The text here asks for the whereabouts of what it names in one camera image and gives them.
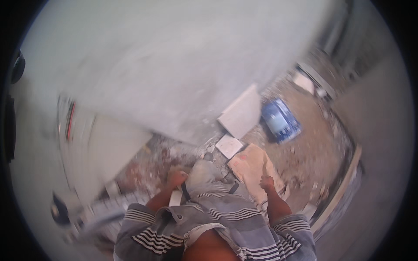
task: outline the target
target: cloth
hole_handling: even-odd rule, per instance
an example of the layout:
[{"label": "cloth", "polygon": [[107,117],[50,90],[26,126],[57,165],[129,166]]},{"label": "cloth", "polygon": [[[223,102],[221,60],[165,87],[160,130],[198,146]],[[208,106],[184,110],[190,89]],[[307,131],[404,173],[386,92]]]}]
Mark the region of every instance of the cloth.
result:
[{"label": "cloth", "polygon": [[274,179],[274,188],[279,196],[286,200],[288,193],[285,193],[285,184],[277,174],[273,163],[267,153],[257,145],[250,144],[240,153],[237,153],[229,162],[235,176],[245,184],[256,205],[263,205],[267,202],[267,194],[260,187],[260,179],[268,175]]},{"label": "cloth", "polygon": [[[216,181],[218,173],[203,175],[198,171],[206,171],[204,167],[209,165],[199,161],[194,166],[195,172],[192,169],[186,182],[190,199],[181,206],[154,212],[144,205],[131,204],[116,240],[114,259],[181,260],[204,231],[214,229],[241,260],[316,260],[305,216],[289,215],[269,227],[243,184]],[[197,180],[211,182],[196,182],[194,174]]]}]

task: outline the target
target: leg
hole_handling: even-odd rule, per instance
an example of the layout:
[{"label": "leg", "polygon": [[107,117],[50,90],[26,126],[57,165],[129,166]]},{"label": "leg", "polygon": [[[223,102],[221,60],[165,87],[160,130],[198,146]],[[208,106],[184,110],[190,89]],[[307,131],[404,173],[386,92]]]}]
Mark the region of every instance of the leg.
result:
[{"label": "leg", "polygon": [[196,186],[221,180],[222,178],[222,173],[212,162],[198,160],[190,171],[189,177],[186,180],[186,187],[187,190],[193,190]]}]

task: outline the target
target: paint bucket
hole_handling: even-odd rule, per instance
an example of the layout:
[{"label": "paint bucket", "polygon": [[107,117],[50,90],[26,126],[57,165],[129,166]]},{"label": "paint bucket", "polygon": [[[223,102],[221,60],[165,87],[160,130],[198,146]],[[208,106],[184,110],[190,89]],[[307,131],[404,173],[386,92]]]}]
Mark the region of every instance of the paint bucket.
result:
[{"label": "paint bucket", "polygon": [[261,115],[279,144],[292,140],[302,132],[301,124],[281,99],[265,105]]}]

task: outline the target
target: black stripe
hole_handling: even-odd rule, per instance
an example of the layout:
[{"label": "black stripe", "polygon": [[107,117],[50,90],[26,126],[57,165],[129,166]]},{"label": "black stripe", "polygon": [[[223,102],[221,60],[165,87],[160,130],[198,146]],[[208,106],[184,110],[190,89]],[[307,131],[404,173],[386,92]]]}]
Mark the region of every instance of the black stripe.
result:
[{"label": "black stripe", "polygon": [[257,215],[261,215],[260,213],[250,213],[250,214],[247,214],[247,215],[242,215],[242,216],[239,216],[239,217],[233,217],[233,218],[228,218],[228,217],[226,217],[228,220],[232,220],[232,221],[237,221],[237,220],[241,220],[241,219],[246,219],[246,218],[252,218],[252,217],[255,217],[255,216],[257,216]]},{"label": "black stripe", "polygon": [[259,214],[261,214],[259,211],[248,211],[248,212],[246,212],[246,213],[241,213],[241,214],[239,214],[239,215],[234,215],[234,216],[227,216],[227,215],[224,215],[226,218],[241,218],[241,217],[245,217],[245,216],[248,216],[248,215],[252,215],[252,214],[255,214],[255,215],[259,215]]},{"label": "black stripe", "polygon": [[140,234],[142,234],[142,233],[147,233],[147,234],[148,234],[148,236],[151,236],[151,237],[156,237],[156,238],[165,238],[165,239],[170,239],[170,238],[173,238],[173,239],[177,239],[177,240],[180,240],[180,241],[183,241],[183,239],[184,239],[184,238],[177,237],[177,236],[175,236],[175,235],[170,235],[170,236],[166,236],[166,235],[157,235],[157,233],[156,233],[155,231],[151,230],[150,228],[145,229],[145,230],[144,230],[143,232],[141,232]]},{"label": "black stripe", "polygon": [[222,212],[222,214],[226,215],[226,216],[231,216],[231,215],[241,215],[241,214],[246,214],[248,212],[253,212],[253,211],[258,211],[260,212],[258,209],[256,208],[245,208],[245,209],[241,209],[241,210],[237,210],[235,212]]},{"label": "black stripe", "polygon": [[[143,245],[141,245],[139,242],[137,242],[135,239],[134,239],[134,237],[132,236],[131,237],[131,239],[135,242],[135,243],[137,243],[138,245],[140,245],[141,247],[144,247]],[[141,242],[142,243],[144,243],[145,245],[147,245],[147,246],[149,246],[149,247],[151,247],[152,248],[152,250],[150,250],[150,249],[148,249],[148,248],[145,248],[145,249],[147,249],[148,251],[152,251],[152,252],[154,252],[154,254],[157,254],[157,255],[162,255],[162,254],[164,254],[163,252],[164,252],[164,250],[165,251],[167,251],[167,250],[169,250],[169,249],[171,249],[171,247],[170,246],[168,246],[167,248],[166,247],[164,247],[164,249],[156,249],[155,248],[155,246],[153,246],[153,245],[150,245],[150,244],[148,244],[147,242],[144,242],[143,240],[141,240]]]},{"label": "black stripe", "polygon": [[156,244],[158,246],[166,246],[166,245],[170,245],[172,247],[181,246],[181,243],[170,241],[170,239],[166,239],[166,238],[158,239],[158,238],[154,238],[154,237],[151,237],[151,239],[148,239],[146,236],[148,236],[148,235],[146,235],[146,234],[139,234],[139,235],[137,235],[135,237],[138,240],[141,240],[141,241],[144,241],[145,240],[148,243],[154,243],[154,244]]},{"label": "black stripe", "polygon": [[267,260],[272,260],[273,258],[276,258],[276,257],[280,257],[280,254],[279,254],[279,253],[277,253],[277,255],[275,255],[275,256],[271,256],[271,257],[267,257],[267,258],[263,258],[263,259],[257,259],[257,261],[267,261]]},{"label": "black stripe", "polygon": [[149,221],[151,221],[151,223],[154,223],[155,222],[155,219],[154,218],[151,219],[149,217],[144,217],[144,216],[140,216],[140,215],[136,215],[136,214],[131,214],[131,213],[125,214],[124,218],[136,218],[136,219],[141,219],[141,220],[149,220]]},{"label": "black stripe", "polygon": [[297,241],[293,242],[292,244],[288,244],[285,247],[283,247],[283,252],[287,252],[289,249],[296,249],[296,245],[298,244]]},{"label": "black stripe", "polygon": [[250,256],[252,256],[252,258],[256,259],[257,257],[268,256],[268,255],[271,255],[271,254],[274,254],[274,253],[277,253],[278,255],[280,254],[280,253],[279,253],[279,251],[278,251],[278,250],[277,250],[277,248],[276,248],[276,249],[274,249],[274,251],[271,251],[271,252],[269,252],[269,253],[260,254],[260,255],[252,255],[252,254],[250,254]]},{"label": "black stripe", "polygon": [[279,229],[279,228],[311,228],[309,225],[302,225],[302,224],[295,224],[295,225],[290,225],[290,226],[274,226],[275,229]]},{"label": "black stripe", "polygon": [[295,248],[295,249],[292,249],[292,250],[289,250],[289,251],[286,251],[286,253],[281,253],[280,254],[280,258],[282,258],[282,257],[286,257],[286,258],[288,258],[288,257],[290,257],[291,255],[293,255],[294,253],[297,253],[299,251],[299,248]]},{"label": "black stripe", "polygon": [[147,213],[147,212],[144,212],[144,211],[140,211],[140,210],[134,209],[134,208],[128,209],[126,211],[126,213],[138,213],[138,214],[143,214],[143,215],[149,216],[150,218],[155,218],[155,216],[153,214],[150,214],[150,213]]},{"label": "black stripe", "polygon": [[261,249],[261,250],[254,250],[254,251],[248,250],[248,249],[245,248],[245,250],[247,252],[250,252],[250,253],[259,253],[259,252],[269,251],[269,250],[272,250],[272,249],[277,249],[277,246],[272,246],[272,247],[270,247],[268,249]]}]

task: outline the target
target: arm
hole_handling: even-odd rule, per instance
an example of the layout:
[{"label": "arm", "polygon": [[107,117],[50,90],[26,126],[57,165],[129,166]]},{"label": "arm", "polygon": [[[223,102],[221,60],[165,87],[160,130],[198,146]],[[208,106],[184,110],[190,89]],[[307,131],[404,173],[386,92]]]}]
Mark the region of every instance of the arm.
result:
[{"label": "arm", "polygon": [[316,261],[315,242],[311,227],[302,214],[292,214],[287,203],[274,189],[274,180],[262,176],[260,187],[267,193],[267,215],[270,227],[279,236],[278,246],[283,247],[284,260]]},{"label": "arm", "polygon": [[267,215],[270,226],[272,226],[275,221],[292,214],[292,210],[290,210],[287,203],[276,193],[276,190],[274,189],[274,180],[271,176],[262,176],[260,187],[267,193]]},{"label": "arm", "polygon": [[168,206],[171,193],[177,186],[180,186],[187,179],[187,177],[187,173],[184,171],[174,172],[168,179],[167,185],[165,185],[160,193],[151,198],[146,206],[155,212],[162,207]]}]

